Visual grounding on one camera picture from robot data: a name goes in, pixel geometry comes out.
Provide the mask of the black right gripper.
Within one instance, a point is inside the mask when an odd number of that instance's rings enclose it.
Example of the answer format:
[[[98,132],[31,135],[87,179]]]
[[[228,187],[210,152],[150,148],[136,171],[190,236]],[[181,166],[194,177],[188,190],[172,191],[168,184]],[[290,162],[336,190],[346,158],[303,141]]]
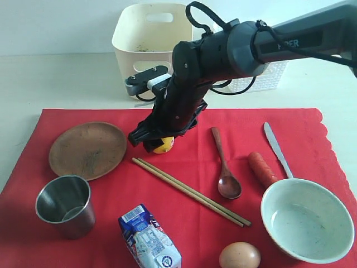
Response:
[[[155,96],[151,114],[128,134],[132,146],[144,142],[150,153],[163,145],[153,137],[182,136],[196,124],[196,117],[207,107],[203,100],[208,83],[196,78],[180,78],[176,74],[164,74],[148,80],[146,88]]]

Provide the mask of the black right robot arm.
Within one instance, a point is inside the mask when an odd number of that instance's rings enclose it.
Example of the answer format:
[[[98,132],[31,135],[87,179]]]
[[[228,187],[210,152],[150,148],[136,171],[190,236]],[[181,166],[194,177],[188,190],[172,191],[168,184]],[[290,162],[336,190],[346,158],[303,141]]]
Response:
[[[356,72],[356,2],[342,1],[277,26],[264,21],[224,22],[206,5],[185,9],[190,23],[204,30],[199,40],[173,49],[172,67],[155,66],[125,80],[127,92],[153,93],[152,112],[129,133],[132,146],[147,152],[166,137],[183,136],[197,124],[205,94],[232,80],[255,80],[273,62],[315,58]]]

